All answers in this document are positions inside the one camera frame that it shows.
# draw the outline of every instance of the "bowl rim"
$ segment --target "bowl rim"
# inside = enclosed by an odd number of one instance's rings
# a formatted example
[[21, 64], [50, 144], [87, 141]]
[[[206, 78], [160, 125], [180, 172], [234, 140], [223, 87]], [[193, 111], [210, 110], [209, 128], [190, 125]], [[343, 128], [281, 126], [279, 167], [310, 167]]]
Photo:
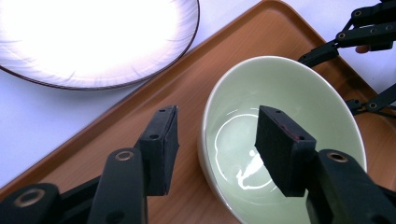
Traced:
[[[257, 57], [253, 57], [253, 58], [249, 58], [246, 59], [240, 63], [237, 63], [236, 65], [234, 65], [232, 68], [230, 68], [216, 83], [216, 85], [214, 86], [214, 88], [212, 89], [212, 91], [210, 92], [210, 95], [206, 101], [206, 105], [205, 105], [205, 110], [204, 110], [204, 114], [203, 114], [203, 118], [202, 118], [202, 122], [201, 122], [201, 129], [200, 129], [200, 139], [198, 140], [198, 159], [200, 161], [201, 164], [201, 168], [204, 171], [204, 175], [206, 178], [206, 181], [211, 181], [212, 184], [208, 183], [209, 187], [211, 188], [211, 190], [213, 191], [213, 193], [215, 194], [215, 196], [221, 200], [221, 202], [226, 205], [226, 207], [228, 208], [228, 210], [233, 214], [234, 217], [236, 217], [238, 219], [238, 221], [240, 221], [241, 223], [244, 223], [245, 220], [242, 219], [242, 217], [240, 217], [240, 215], [238, 215], [238, 213], [235, 212], [234, 209], [232, 209], [232, 207], [229, 205], [226, 197], [224, 196], [224, 194], [221, 191], [221, 188], [219, 186], [219, 182], [215, 177], [215, 174], [213, 172], [213, 170], [211, 169], [212, 164], [210, 162], [208, 153], [207, 153], [207, 142], [206, 142], [206, 127], [207, 127], [207, 117], [208, 117], [208, 113], [209, 113], [209, 109], [210, 109], [210, 105], [211, 102], [213, 101], [213, 98], [215, 96], [215, 93], [217, 92], [217, 89], [219, 88], [219, 86], [221, 85], [221, 83], [223, 82], [224, 79], [226, 79], [228, 76], [230, 76], [234, 70], [236, 70], [237, 68], [239, 68], [241, 65], [246, 64], [246, 63], [250, 63], [252, 61], [258, 61], [258, 60], [280, 60], [280, 61], [284, 61], [286, 63], [290, 63], [293, 64], [293, 66], [300, 66], [302, 67], [307, 73], [311, 73], [314, 76], [317, 76], [319, 79], [321, 79], [321, 81], [325, 84], [327, 84], [327, 86], [329, 86], [330, 91], [333, 91], [334, 93], [336, 93], [335, 95], [337, 96], [337, 98], [341, 101], [344, 101], [342, 99], [342, 97], [340, 96], [340, 94], [338, 93], [338, 91], [326, 80], [324, 79], [324, 77], [322, 77], [319, 73], [317, 73], [316, 71], [314, 71], [313, 69], [309, 68], [308, 66], [302, 64], [302, 63], [298, 63], [292, 59], [289, 58], [285, 58], [285, 57], [281, 57], [281, 56], [274, 56], [274, 55], [265, 55], [265, 56], [257, 56]], [[347, 108], [346, 104], [340, 104], [345, 110], [349, 110]], [[365, 154], [365, 150], [364, 150], [364, 144], [361, 138], [361, 132], [360, 129], [356, 123], [356, 120], [353, 119], [353, 115], [351, 113], [349, 113], [349, 117], [352, 120], [352, 125], [354, 130], [356, 130], [358, 132], [358, 140], [359, 143], [361, 145], [361, 154], [362, 154], [362, 169], [364, 170], [364, 172], [367, 173], [367, 160], [366, 160], [366, 154]]]

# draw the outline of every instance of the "wooden tray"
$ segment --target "wooden tray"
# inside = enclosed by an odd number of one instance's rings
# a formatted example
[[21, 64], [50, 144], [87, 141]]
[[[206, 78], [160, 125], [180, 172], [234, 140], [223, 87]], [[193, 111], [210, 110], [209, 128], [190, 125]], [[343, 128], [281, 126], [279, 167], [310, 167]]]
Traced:
[[[197, 134], [205, 103], [219, 78], [235, 64], [261, 55], [297, 60], [324, 41], [290, 7], [263, 1], [185, 55], [96, 122], [0, 191], [35, 182], [56, 184], [61, 192], [102, 173], [107, 155], [131, 147], [154, 111], [178, 105], [179, 143], [170, 194], [148, 197], [151, 223], [235, 223], [209, 189], [197, 158]], [[373, 90], [340, 58], [315, 67], [344, 97], [363, 102]], [[366, 147], [368, 174], [396, 190], [396, 123], [378, 115], [356, 117]]]

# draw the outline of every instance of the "black metal bracket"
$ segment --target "black metal bracket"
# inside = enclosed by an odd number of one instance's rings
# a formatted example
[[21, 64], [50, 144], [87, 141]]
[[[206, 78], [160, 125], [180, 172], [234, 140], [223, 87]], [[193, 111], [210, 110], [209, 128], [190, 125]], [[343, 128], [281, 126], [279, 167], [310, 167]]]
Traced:
[[177, 150], [171, 105], [154, 114], [134, 147], [107, 157], [101, 176], [63, 194], [48, 183], [9, 194], [0, 202], [0, 223], [147, 223], [147, 196], [169, 192]]
[[311, 223], [396, 223], [396, 193], [349, 155], [316, 140], [283, 111], [260, 106], [255, 147], [286, 197], [303, 197]]
[[[369, 46], [370, 51], [392, 49], [396, 40], [396, 1], [382, 1], [373, 7], [361, 7], [351, 13], [351, 18], [343, 31], [335, 39], [312, 49], [298, 61], [309, 67], [327, 62], [339, 55], [338, 49], [355, 46]], [[358, 100], [348, 100], [353, 115], [364, 112], [376, 113], [381, 116], [396, 119], [392, 113], [381, 111], [384, 108], [396, 109], [391, 104], [396, 101], [396, 86], [393, 85], [379, 93], [367, 103]]]

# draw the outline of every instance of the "white plate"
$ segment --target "white plate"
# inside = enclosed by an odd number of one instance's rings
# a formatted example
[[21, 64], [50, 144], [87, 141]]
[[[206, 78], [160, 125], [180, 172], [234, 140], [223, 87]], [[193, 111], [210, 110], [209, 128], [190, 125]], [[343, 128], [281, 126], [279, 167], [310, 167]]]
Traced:
[[151, 77], [186, 52], [199, 23], [198, 0], [4, 0], [0, 10], [0, 66], [66, 89]]

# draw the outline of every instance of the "white ceramic bowl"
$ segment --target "white ceramic bowl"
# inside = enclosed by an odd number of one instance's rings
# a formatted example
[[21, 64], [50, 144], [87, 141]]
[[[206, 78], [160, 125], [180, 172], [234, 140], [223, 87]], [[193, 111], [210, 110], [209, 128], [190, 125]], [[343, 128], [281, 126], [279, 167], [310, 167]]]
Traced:
[[309, 223], [305, 198], [284, 197], [254, 147], [259, 105], [287, 113], [317, 139], [316, 150], [343, 151], [366, 170], [358, 126], [325, 79], [286, 58], [241, 62], [211, 92], [198, 155], [214, 193], [243, 223]]

